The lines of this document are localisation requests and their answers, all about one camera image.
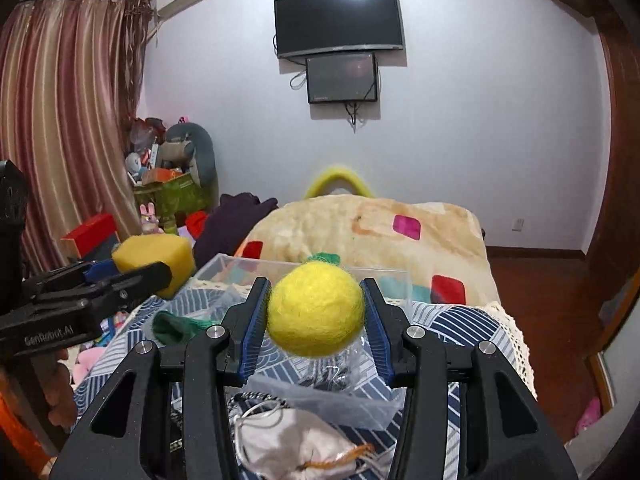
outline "wall-mounted tv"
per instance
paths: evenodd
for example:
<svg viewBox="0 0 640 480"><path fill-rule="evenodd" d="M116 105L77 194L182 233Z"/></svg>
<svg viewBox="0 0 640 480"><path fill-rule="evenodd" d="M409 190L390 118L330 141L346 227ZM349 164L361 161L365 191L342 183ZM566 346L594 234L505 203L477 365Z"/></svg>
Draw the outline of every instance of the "wall-mounted tv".
<svg viewBox="0 0 640 480"><path fill-rule="evenodd" d="M376 55L373 52L322 54L306 58L309 104L377 101Z"/></svg>
<svg viewBox="0 0 640 480"><path fill-rule="evenodd" d="M397 0L275 0L278 57L403 48Z"/></svg>

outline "blue patterned bedsheet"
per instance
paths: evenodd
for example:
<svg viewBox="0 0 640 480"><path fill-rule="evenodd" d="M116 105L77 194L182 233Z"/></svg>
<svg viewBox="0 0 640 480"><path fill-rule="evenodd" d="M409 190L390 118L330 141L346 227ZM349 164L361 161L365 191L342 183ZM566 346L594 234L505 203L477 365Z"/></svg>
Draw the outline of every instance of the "blue patterned bedsheet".
<svg viewBox="0 0 640 480"><path fill-rule="evenodd" d="M75 394L78 405L78 418L86 411L89 403L98 394L111 373L117 368L124 356L133 346L144 339L142 325L159 308L165 307L172 314L184 316L207 308L222 290L207 288L185 288L176 297L166 302L155 296L145 301L134 319L111 342L103 356L92 368L88 377L78 386ZM413 323L437 334L448 343L462 346L473 346L479 341L490 340L502 351L512 365L515 364L513 345L506 332L492 317L481 310L468 306L451 304L413 304ZM275 351L268 337L265 337L256 372L279 378L296 381L297 373L304 367L296 364L295 359L287 358L282 352ZM375 373L375 368L364 370L364 378L358 384L358 393L371 399L388 399L388 388ZM172 403L177 409L182 406L182 392L178 384L174 384ZM449 384L449 413L447 431L447 457L444 479L453 480L458 472L458 454L460 444L460 389L457 383ZM398 439L402 412L398 411L393 421L384 431L363 430L340 426L338 429L354 444L373 444L376 453L381 456L382 463L389 463ZM257 477L243 471L242 477L254 480ZM351 477L358 480L375 480L377 477L371 470Z"/></svg>

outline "green box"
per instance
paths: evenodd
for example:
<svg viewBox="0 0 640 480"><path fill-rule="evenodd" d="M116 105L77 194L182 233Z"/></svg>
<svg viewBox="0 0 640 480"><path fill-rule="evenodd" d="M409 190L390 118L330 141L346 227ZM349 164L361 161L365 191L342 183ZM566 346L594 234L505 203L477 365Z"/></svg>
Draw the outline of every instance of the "green box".
<svg viewBox="0 0 640 480"><path fill-rule="evenodd" d="M136 206L153 202L158 218L173 217L178 212L187 215L209 209L213 204L212 186L200 187L189 173L167 182L154 182L133 189Z"/></svg>

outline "gray plush toy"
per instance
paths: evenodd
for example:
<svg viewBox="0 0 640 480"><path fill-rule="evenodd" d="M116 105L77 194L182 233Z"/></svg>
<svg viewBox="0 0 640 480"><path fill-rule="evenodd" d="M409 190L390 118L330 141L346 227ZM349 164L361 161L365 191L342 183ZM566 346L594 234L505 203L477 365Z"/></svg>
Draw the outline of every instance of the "gray plush toy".
<svg viewBox="0 0 640 480"><path fill-rule="evenodd" d="M216 158L207 131L196 123L177 123L164 134L156 164L161 167L188 166L193 181L200 187L216 179Z"/></svg>

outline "wooden floor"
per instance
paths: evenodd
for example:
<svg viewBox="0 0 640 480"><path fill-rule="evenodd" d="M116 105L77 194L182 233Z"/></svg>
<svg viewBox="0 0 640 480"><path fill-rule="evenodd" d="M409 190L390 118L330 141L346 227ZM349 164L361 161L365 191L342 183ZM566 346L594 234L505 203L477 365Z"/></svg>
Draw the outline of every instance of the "wooden floor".
<svg viewBox="0 0 640 480"><path fill-rule="evenodd" d="M489 257L502 306L530 349L538 402L563 442L595 395L584 358L601 332L602 300L586 263Z"/></svg>

